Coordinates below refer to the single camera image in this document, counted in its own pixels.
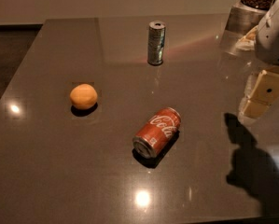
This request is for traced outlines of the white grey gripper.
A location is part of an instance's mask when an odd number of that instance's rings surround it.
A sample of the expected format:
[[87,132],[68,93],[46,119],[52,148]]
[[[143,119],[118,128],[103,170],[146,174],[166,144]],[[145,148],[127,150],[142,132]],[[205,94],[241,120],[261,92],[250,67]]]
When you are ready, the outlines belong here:
[[[279,65],[279,0],[255,26],[241,37],[235,48],[253,50],[259,60]],[[279,98],[279,69],[265,69],[249,76],[242,100],[242,114],[257,119]]]

